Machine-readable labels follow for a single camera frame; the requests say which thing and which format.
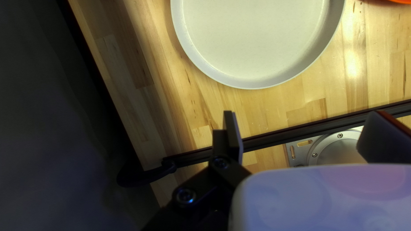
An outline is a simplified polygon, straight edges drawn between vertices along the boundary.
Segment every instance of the wooden tabletop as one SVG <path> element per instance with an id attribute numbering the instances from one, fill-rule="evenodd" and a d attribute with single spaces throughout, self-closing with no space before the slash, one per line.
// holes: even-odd
<path id="1" fill-rule="evenodd" d="M 184 53 L 170 0 L 69 0 L 144 169 L 211 145 L 223 110 L 242 137 L 411 98 L 411 5 L 346 0 L 322 56 L 275 87 L 242 90 L 203 74 Z M 255 173 L 287 167 L 283 146 L 244 154 Z M 160 205 L 205 164 L 151 184 Z"/>

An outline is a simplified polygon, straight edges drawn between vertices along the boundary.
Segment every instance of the black metal rail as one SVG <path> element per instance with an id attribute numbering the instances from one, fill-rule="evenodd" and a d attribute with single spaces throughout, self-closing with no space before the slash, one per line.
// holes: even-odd
<path id="1" fill-rule="evenodd" d="M 395 118 L 408 116 L 411 115 L 411 99 L 243 138 L 244 152 L 362 126 L 368 113 L 376 110 L 385 110 Z M 210 146 L 165 157 L 163 160 L 174 161 L 177 168 L 181 168 L 206 162 L 211 154 Z"/>

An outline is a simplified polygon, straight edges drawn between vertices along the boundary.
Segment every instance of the screw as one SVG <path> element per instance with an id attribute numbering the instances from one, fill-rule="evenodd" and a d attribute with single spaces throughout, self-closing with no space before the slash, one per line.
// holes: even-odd
<path id="1" fill-rule="evenodd" d="M 177 201 L 181 204 L 190 204 L 194 201 L 194 199 L 196 198 L 196 193 L 188 188 L 183 188 L 180 189 L 177 192 Z"/>
<path id="2" fill-rule="evenodd" d="M 217 168 L 226 169 L 228 166 L 228 162 L 224 158 L 216 158 L 212 161 L 213 165 Z"/>

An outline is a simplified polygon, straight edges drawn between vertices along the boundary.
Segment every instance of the white plate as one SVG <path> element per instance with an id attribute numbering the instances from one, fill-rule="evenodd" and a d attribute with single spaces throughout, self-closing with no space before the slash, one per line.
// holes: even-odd
<path id="1" fill-rule="evenodd" d="M 171 0 L 177 37 L 210 78 L 268 88 L 308 68 L 334 35 L 344 0 Z"/>

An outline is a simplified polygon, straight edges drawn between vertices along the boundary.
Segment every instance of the silver circular plate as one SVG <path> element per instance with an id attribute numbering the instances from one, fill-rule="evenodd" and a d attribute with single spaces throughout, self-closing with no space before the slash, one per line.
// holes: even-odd
<path id="1" fill-rule="evenodd" d="M 308 165 L 367 163 L 356 149 L 360 135 L 346 130 L 319 138 L 307 154 Z"/>

